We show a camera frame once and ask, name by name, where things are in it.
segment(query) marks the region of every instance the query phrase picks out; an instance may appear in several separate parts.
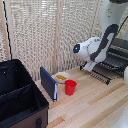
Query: red cup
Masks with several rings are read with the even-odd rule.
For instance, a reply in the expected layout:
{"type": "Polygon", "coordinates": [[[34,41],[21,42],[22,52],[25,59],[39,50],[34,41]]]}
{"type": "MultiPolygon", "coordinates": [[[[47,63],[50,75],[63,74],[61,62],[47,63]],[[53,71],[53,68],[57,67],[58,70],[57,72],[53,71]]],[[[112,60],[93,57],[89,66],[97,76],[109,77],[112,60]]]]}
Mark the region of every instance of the red cup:
{"type": "Polygon", "coordinates": [[[69,96],[73,95],[77,83],[73,80],[65,81],[65,93],[69,96]]]}

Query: black storage box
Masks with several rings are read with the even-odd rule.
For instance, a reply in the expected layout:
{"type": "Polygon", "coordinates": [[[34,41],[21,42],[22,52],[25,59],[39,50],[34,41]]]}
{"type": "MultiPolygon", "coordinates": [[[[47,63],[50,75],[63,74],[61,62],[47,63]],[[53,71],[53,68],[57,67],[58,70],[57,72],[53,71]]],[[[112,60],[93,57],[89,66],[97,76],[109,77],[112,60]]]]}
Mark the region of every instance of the black storage box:
{"type": "Polygon", "coordinates": [[[46,128],[48,107],[19,60],[0,63],[0,128],[46,128]]]}

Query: black bin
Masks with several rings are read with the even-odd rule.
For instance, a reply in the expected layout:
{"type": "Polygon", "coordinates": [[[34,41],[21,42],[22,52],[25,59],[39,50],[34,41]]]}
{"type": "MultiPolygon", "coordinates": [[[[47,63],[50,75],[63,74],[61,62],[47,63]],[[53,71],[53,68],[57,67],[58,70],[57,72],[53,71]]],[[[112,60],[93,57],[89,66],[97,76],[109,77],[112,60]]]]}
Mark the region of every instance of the black bin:
{"type": "Polygon", "coordinates": [[[0,128],[46,128],[48,107],[20,60],[0,63],[0,128]]]}

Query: red container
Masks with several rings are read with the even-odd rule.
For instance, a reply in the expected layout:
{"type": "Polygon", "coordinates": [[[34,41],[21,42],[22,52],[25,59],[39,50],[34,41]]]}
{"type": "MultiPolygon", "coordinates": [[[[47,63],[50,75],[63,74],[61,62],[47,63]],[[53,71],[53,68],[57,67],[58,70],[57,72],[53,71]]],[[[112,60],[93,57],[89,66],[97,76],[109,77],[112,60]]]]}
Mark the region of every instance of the red container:
{"type": "Polygon", "coordinates": [[[73,95],[77,83],[73,80],[65,81],[65,93],[69,96],[73,95]]]}

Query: blue folder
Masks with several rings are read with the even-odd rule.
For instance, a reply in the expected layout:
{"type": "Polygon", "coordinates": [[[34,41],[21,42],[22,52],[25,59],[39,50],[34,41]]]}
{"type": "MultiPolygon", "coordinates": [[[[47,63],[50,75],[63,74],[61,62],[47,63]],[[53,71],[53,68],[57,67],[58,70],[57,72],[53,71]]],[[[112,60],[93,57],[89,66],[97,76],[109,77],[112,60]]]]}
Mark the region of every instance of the blue folder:
{"type": "Polygon", "coordinates": [[[40,67],[41,84],[53,101],[57,101],[58,83],[51,77],[51,75],[40,67]]]}

